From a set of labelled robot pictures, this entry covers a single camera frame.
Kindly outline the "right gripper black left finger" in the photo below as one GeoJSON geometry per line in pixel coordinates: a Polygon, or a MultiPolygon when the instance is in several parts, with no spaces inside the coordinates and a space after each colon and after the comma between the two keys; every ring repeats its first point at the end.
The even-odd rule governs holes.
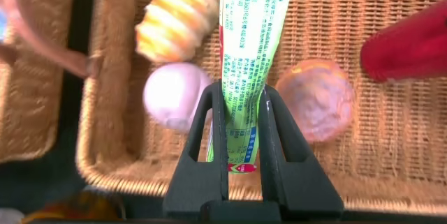
{"type": "Polygon", "coordinates": [[[225,129],[225,102],[221,81],[203,91],[191,130],[163,200],[166,217],[199,217],[208,202],[228,199],[228,153],[225,129]],[[212,110],[211,162],[198,161],[208,110],[212,110]]]}

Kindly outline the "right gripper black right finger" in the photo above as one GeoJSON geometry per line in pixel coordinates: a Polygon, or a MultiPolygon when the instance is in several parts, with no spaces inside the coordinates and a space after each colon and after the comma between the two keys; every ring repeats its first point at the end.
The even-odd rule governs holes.
{"type": "Polygon", "coordinates": [[[265,86],[259,107],[263,200],[284,219],[339,219],[344,203],[278,91],[265,86]]]}

